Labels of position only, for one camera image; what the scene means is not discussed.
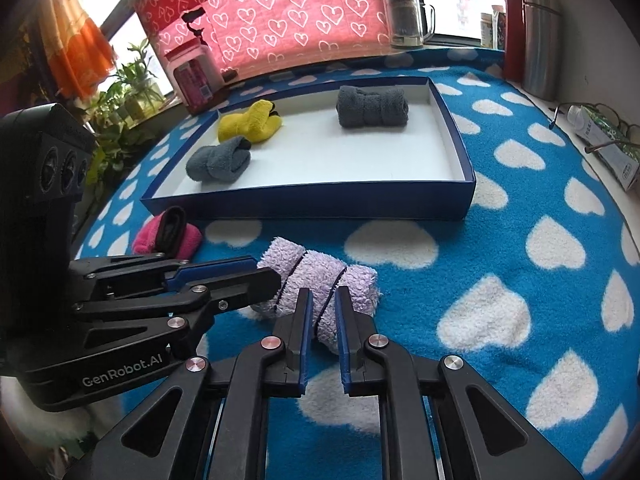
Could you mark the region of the left hand white glove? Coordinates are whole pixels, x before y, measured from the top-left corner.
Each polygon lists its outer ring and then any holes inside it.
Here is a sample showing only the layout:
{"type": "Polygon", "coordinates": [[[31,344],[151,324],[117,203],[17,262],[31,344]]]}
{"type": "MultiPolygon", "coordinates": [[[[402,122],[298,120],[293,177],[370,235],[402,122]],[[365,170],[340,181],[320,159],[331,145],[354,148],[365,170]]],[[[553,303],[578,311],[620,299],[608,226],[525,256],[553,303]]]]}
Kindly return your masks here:
{"type": "Polygon", "coordinates": [[[1,404],[9,422],[29,440],[45,448],[65,448],[74,457],[84,454],[93,437],[103,438],[124,417],[122,397],[46,412],[37,408],[14,377],[1,377],[1,404]]]}

